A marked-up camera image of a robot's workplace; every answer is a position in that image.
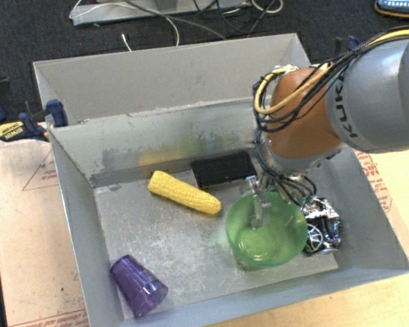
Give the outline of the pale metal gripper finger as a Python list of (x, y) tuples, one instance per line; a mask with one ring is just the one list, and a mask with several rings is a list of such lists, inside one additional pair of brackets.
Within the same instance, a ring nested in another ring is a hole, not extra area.
[(260, 227), (270, 224), (272, 204), (264, 193), (255, 194)]
[(257, 176), (251, 175), (246, 178), (253, 197), (254, 214), (251, 219), (253, 229), (260, 228), (264, 224), (264, 200), (260, 186), (258, 185)]

